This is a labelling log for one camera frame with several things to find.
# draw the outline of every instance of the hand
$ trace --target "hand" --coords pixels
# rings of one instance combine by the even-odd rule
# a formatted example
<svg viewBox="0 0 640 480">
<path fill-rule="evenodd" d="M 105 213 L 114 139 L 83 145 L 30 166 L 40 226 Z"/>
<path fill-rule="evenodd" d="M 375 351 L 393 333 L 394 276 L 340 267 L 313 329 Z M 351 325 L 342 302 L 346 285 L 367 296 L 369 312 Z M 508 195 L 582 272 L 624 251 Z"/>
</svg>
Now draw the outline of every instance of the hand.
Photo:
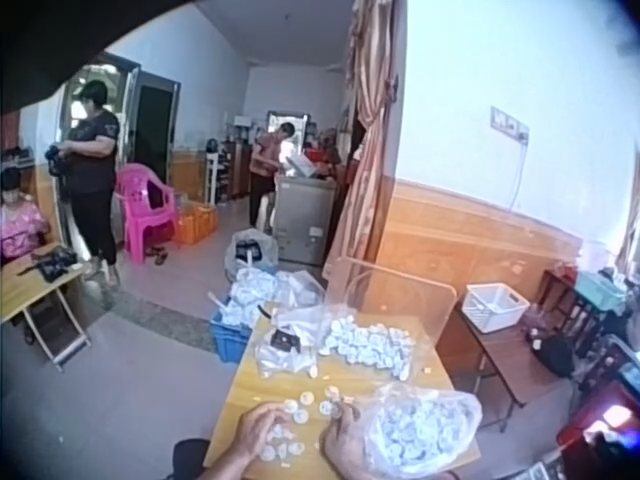
<svg viewBox="0 0 640 480">
<path fill-rule="evenodd" d="M 281 403 L 263 403 L 245 412 L 238 420 L 236 436 L 230 450 L 250 462 L 267 444 L 267 433 L 278 421 L 287 422 L 289 415 Z"/>
<path fill-rule="evenodd" d="M 58 150 L 60 150 L 60 154 L 64 157 L 71 153 L 72 143 L 69 140 L 65 140 L 57 145 Z"/>
<path fill-rule="evenodd" d="M 345 480 L 371 479 L 366 473 L 364 437 L 358 431 L 360 412 L 342 404 L 342 415 L 334 418 L 320 436 L 320 448 L 329 464 Z"/>
</svg>

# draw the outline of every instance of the floor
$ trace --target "floor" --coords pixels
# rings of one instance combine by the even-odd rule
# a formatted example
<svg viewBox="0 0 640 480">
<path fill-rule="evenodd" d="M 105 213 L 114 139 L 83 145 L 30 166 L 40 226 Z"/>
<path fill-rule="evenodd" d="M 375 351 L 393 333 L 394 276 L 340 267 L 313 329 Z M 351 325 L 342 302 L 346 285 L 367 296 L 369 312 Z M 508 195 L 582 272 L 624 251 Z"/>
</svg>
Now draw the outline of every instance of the floor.
<svg viewBox="0 0 640 480">
<path fill-rule="evenodd" d="M 175 442 L 210 436 L 234 366 L 222 364 L 208 336 L 212 291 L 224 296 L 224 252 L 244 228 L 246 205 L 220 211 L 220 229 L 200 244 L 171 249 L 160 267 L 121 258 L 122 288 L 87 282 L 71 292 L 92 347 L 65 366 L 47 363 L 20 328 L 2 334 L 2 449 L 27 478 L 159 480 L 171 470 Z M 58 326 L 50 328 L 59 334 Z M 469 389 L 468 379 L 455 379 Z M 506 408 L 497 380 L 480 390 L 485 420 Z M 569 388 L 517 411 L 506 433 L 482 429 L 482 458 L 460 469 L 485 480 L 517 471 L 554 448 L 566 423 Z"/>
</svg>

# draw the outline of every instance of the black cap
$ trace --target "black cap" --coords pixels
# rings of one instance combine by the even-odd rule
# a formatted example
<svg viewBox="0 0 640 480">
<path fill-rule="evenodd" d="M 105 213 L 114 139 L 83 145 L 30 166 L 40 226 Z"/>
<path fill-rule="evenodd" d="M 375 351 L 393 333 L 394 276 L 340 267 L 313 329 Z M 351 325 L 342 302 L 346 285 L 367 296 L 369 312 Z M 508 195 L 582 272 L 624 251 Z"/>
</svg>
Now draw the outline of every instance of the black cap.
<svg viewBox="0 0 640 480">
<path fill-rule="evenodd" d="M 73 96 L 76 100 L 92 100 L 96 107 L 102 107 L 107 103 L 108 95 L 107 85 L 102 80 L 91 80 Z"/>
</svg>

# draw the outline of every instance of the wall switch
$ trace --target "wall switch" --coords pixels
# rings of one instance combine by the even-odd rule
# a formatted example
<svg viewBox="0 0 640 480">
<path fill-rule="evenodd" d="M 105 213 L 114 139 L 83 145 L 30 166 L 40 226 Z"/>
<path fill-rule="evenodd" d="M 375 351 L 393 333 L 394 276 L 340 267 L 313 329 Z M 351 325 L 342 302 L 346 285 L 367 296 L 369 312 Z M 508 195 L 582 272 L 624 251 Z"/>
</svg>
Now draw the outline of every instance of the wall switch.
<svg viewBox="0 0 640 480">
<path fill-rule="evenodd" d="M 491 107 L 491 128 L 504 133 L 522 145 L 529 143 L 529 127 L 496 107 Z"/>
</svg>

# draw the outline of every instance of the woman in black outfit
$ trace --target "woman in black outfit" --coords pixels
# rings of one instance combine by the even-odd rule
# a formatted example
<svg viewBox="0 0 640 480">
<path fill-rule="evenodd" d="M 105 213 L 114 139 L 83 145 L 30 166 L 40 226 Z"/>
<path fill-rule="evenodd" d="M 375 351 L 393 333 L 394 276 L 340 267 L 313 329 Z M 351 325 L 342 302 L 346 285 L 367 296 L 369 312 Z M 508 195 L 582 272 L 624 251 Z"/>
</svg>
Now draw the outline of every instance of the woman in black outfit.
<svg viewBox="0 0 640 480">
<path fill-rule="evenodd" d="M 87 118 L 73 128 L 58 147 L 69 162 L 66 185 L 71 210 L 80 234 L 91 253 L 93 276 L 107 263 L 109 285 L 118 283 L 116 245 L 111 230 L 111 197 L 116 183 L 116 153 L 120 122 L 105 110 L 107 86 L 100 80 L 87 82 L 78 100 Z"/>
</svg>

